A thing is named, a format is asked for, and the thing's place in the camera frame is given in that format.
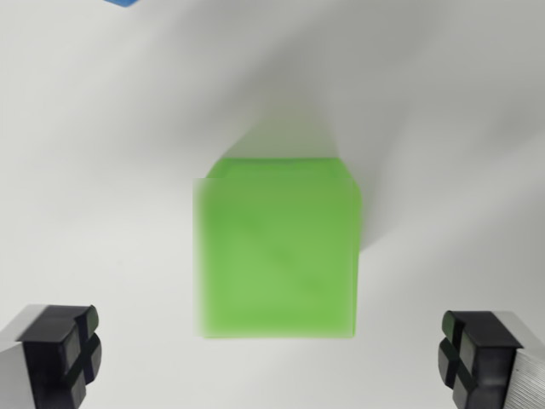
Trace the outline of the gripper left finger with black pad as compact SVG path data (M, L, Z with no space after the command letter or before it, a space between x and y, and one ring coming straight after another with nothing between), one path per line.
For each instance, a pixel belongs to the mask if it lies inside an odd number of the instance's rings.
M31 304L1 330L2 408L79 408L100 370L95 306Z

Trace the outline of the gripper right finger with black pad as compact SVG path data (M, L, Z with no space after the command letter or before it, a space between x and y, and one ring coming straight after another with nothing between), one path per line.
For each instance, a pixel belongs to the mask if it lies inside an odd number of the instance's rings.
M461 409L544 408L544 342L514 313L452 311L438 368Z

